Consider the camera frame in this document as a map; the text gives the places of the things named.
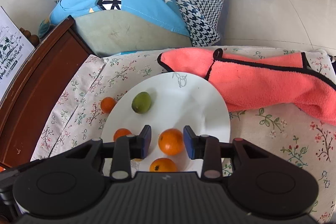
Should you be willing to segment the green jujube fruit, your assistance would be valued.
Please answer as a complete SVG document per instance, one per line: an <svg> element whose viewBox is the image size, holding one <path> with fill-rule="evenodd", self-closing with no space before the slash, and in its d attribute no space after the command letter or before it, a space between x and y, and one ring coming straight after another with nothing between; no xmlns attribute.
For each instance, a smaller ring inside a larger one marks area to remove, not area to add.
<svg viewBox="0 0 336 224"><path fill-rule="evenodd" d="M147 92L138 93L131 103L133 111L137 114L145 114L151 107L151 97Z"/></svg>

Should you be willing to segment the floral tablecloth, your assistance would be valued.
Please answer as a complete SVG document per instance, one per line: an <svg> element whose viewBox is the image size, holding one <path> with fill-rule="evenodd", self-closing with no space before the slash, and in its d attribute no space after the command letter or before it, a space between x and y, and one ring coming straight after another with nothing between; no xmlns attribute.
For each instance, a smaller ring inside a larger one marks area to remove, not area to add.
<svg viewBox="0 0 336 224"><path fill-rule="evenodd" d="M105 97L121 99L141 81L163 73L159 51L90 56L77 70L53 107L32 159L51 157L100 137L107 115ZM230 113L231 135L310 172L319 194L311 215L320 223L335 212L335 127L314 119L294 105L262 107Z"/></svg>

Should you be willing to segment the green sofa cushion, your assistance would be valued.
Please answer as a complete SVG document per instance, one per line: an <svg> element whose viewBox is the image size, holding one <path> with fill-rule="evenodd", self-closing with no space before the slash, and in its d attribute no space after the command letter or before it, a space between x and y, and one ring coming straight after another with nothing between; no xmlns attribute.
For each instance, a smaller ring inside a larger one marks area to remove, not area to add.
<svg viewBox="0 0 336 224"><path fill-rule="evenodd" d="M191 46L189 37L126 11L98 11L75 18L75 30L98 57Z"/></svg>

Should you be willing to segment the small orange with spot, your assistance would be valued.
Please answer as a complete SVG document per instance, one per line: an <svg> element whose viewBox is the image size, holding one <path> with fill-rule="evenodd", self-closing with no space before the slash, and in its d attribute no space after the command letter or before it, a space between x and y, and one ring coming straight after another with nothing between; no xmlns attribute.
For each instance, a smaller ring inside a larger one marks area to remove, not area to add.
<svg viewBox="0 0 336 224"><path fill-rule="evenodd" d="M169 158L159 158L153 161L149 168L150 172L177 172L177 166L175 162L173 162Z"/></svg>

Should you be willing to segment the dark wooden cabinet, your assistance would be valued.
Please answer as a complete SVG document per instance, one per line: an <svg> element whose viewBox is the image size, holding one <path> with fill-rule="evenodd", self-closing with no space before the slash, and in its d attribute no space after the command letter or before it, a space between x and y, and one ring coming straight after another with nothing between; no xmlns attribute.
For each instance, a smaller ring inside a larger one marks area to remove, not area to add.
<svg viewBox="0 0 336 224"><path fill-rule="evenodd" d="M1 102L1 169L30 161L51 110L92 53L71 16L37 46Z"/></svg>

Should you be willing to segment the pink microfiber towel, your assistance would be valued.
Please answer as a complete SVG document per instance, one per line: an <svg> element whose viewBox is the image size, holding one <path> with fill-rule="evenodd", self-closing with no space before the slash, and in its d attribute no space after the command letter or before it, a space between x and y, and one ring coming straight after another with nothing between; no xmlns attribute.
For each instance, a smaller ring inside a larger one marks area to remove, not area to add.
<svg viewBox="0 0 336 224"><path fill-rule="evenodd" d="M168 72L207 80L229 111L292 103L316 119L335 124L335 83L312 70L303 52L254 60L221 48L179 48L161 53L157 61Z"/></svg>

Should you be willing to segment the white milk carton box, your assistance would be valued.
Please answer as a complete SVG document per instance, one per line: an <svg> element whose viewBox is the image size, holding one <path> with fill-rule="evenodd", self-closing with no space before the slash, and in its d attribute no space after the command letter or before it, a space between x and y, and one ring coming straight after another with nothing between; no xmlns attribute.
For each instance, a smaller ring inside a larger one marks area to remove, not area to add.
<svg viewBox="0 0 336 224"><path fill-rule="evenodd" d="M0 8L0 96L5 97L18 71L35 50L3 7Z"/></svg>

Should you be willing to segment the white ceramic plate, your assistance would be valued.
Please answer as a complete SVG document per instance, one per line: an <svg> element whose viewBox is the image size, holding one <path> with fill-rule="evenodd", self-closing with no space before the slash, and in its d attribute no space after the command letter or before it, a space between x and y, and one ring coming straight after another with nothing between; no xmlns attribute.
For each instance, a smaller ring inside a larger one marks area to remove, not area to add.
<svg viewBox="0 0 336 224"><path fill-rule="evenodd" d="M140 92L151 97L151 107L145 114L131 108ZM167 129L182 131L190 126L196 135L211 135L223 143L228 143L231 135L229 112L220 93L205 79L181 72L150 77L127 91L109 114L101 138L105 143L112 142L120 128L138 135L145 125L151 126L149 154L142 161L131 161L132 173L147 172L153 161L165 157L158 138Z"/></svg>

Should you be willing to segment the small orange off plate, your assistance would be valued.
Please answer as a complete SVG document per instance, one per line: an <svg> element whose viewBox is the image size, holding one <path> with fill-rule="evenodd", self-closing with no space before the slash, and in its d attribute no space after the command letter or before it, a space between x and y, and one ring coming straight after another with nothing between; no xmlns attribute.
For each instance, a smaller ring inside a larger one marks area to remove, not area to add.
<svg viewBox="0 0 336 224"><path fill-rule="evenodd" d="M116 101L112 97L105 97L100 102L100 108L103 113L109 114L116 105Z"/></svg>

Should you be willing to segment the small orange tangerine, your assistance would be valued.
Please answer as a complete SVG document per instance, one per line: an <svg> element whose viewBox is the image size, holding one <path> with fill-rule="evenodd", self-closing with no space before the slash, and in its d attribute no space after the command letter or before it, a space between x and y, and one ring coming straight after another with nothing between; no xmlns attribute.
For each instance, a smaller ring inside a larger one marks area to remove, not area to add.
<svg viewBox="0 0 336 224"><path fill-rule="evenodd" d="M117 129L113 135L113 141L115 142L119 137L132 135L131 131L127 128Z"/></svg>

